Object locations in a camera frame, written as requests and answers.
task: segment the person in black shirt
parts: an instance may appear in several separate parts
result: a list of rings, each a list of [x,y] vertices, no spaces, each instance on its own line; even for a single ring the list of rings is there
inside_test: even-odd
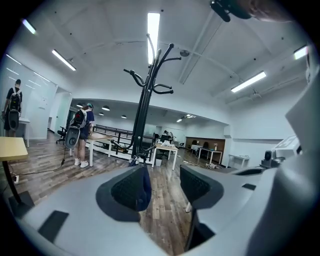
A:
[[[18,79],[17,81],[15,81],[15,91],[19,92],[20,90],[20,85],[21,85],[21,80]],[[2,116],[4,117],[4,129],[5,129],[5,136],[6,137],[16,137],[16,132],[15,131],[11,131],[10,132],[10,125],[9,125],[9,108],[8,108],[8,104],[11,98],[11,95],[14,93],[14,89],[10,88],[8,91],[8,94],[6,96],[6,101],[4,104],[4,110],[2,111]],[[20,102],[22,103],[22,92],[20,92]]]

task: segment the ceiling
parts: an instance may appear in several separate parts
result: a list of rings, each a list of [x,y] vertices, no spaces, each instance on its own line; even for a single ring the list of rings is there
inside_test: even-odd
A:
[[[170,61],[158,76],[175,80],[190,95],[211,95],[226,103],[268,93],[276,85],[288,86],[305,79],[304,58],[293,59],[294,50],[306,44],[293,22],[261,22],[253,18],[223,22],[208,0],[82,0],[47,1],[29,18],[37,36],[26,29],[18,39],[34,54],[56,66],[78,84],[121,61],[120,67],[146,67],[147,13],[159,12],[158,47],[169,43],[190,55]],[[55,58],[56,49],[70,59],[70,71]],[[238,93],[231,88],[265,71],[267,77]]]
[[[103,100],[103,99],[79,99],[74,98],[71,102],[71,107],[79,109],[77,104],[85,105],[87,103],[93,104],[93,113],[100,118],[121,118],[126,115],[128,120],[135,120],[138,109],[138,104],[127,101]],[[103,110],[102,107],[107,105],[110,111]],[[147,113],[147,123],[175,123],[181,117],[192,113],[183,113],[171,109],[159,108],[149,106]],[[201,124],[207,122],[209,119],[197,116],[196,118],[186,118],[180,122],[181,125]]]

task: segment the light wood desk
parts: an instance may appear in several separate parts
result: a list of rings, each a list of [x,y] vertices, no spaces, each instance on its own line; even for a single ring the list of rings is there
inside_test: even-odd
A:
[[[162,146],[161,144],[155,144],[155,145],[156,145],[156,148],[154,149],[154,152],[153,152],[152,167],[154,167],[155,165],[157,150],[168,150],[169,151],[168,160],[170,159],[171,151],[175,151],[173,165],[172,165],[172,170],[174,170],[176,165],[177,155],[178,155],[178,149],[175,146],[172,146],[172,147]]]
[[[16,216],[22,216],[34,206],[34,203],[27,191],[18,194],[10,174],[8,161],[26,158],[28,158],[28,152],[23,138],[0,137],[0,161],[2,161],[6,180],[13,194],[13,197],[9,198],[9,203]]]
[[[102,134],[102,133],[99,133],[99,132],[93,132],[87,139],[86,142],[90,143],[90,166],[92,167],[94,165],[93,163],[93,155],[94,155],[94,142],[96,141],[103,141],[103,140],[106,140],[105,142],[107,144],[109,144],[109,152],[108,152],[108,157],[110,157],[110,154],[111,154],[111,139],[113,137],[112,136],[109,136],[109,135],[106,135],[106,134]],[[72,149],[70,149],[70,156],[73,155],[73,152],[72,152]]]

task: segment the chair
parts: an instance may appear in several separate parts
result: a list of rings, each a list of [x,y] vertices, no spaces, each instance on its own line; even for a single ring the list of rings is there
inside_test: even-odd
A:
[[[58,139],[55,144],[58,144],[58,142],[62,142],[63,145],[65,144],[66,141],[66,135],[67,135],[67,129],[60,126],[61,130],[58,130],[57,133],[60,135],[60,139]]]
[[[191,145],[188,146],[190,151],[191,151],[191,146],[192,145],[197,145],[197,141],[195,139],[192,141]]]

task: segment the speaker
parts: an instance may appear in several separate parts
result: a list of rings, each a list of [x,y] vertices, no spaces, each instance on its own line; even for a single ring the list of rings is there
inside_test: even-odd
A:
[[[79,136],[80,136],[80,129],[72,126],[69,127],[65,135],[65,146],[68,149],[73,149],[79,140]]]
[[[8,119],[10,129],[16,131],[19,127],[19,112],[17,110],[10,110]]]

